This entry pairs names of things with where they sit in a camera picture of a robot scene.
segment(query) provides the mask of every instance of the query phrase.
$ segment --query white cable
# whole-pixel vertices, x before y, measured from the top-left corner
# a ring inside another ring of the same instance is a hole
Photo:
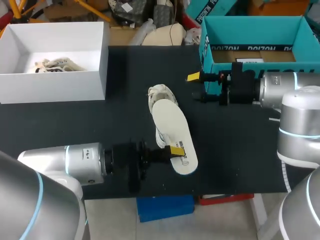
[[[284,184],[285,184],[287,192],[290,193],[291,187],[290,187],[290,183],[288,180],[286,163],[284,161],[281,161],[281,162],[282,162],[282,175],[283,175]]]

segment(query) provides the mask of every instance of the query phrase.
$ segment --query cardboard box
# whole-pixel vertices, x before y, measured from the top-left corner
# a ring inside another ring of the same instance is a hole
[[[109,26],[103,22],[10,24],[0,39],[0,103],[104,100]],[[86,71],[26,73],[68,57]]]
[[[127,46],[136,35],[138,28],[114,26],[110,28],[110,46]]]
[[[237,0],[192,0],[185,12],[198,24],[205,16],[225,16]]]
[[[249,16],[302,16],[309,0],[249,0]]]
[[[201,26],[205,73],[231,70],[239,59],[244,59],[242,70],[253,70],[256,78],[265,71],[320,73],[320,44],[304,17],[207,16]],[[205,86],[210,94],[221,92],[216,82]]]

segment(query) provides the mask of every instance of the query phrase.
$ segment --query blue box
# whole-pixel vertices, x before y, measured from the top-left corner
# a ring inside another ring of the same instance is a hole
[[[190,195],[137,197],[136,205],[141,223],[192,214],[195,209],[194,198]]]
[[[185,12],[198,24],[205,16],[225,16],[237,0],[192,0]]]
[[[199,54],[205,73],[231,70],[231,62],[214,62],[214,50],[292,53],[293,61],[288,62],[244,62],[242,70],[253,70],[256,78],[265,71],[320,73],[320,44],[304,17],[206,16],[201,26]],[[205,89],[221,93],[217,82],[206,82]]]

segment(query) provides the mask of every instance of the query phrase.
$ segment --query blue plastic crate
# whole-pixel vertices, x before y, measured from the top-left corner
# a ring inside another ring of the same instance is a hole
[[[194,198],[190,195],[137,197],[136,205],[141,223],[192,214],[195,209]]]

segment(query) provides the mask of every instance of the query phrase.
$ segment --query plastic bag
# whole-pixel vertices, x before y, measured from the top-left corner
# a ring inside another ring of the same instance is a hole
[[[139,30],[136,32],[132,40],[130,41],[130,46],[138,46],[141,45],[146,37],[146,35],[153,30],[156,30],[156,25],[153,24],[154,21],[149,18],[148,21],[146,21],[142,26],[139,28]]]
[[[186,31],[186,36],[184,38],[185,45],[199,45],[201,38],[201,28],[191,28],[190,30]]]

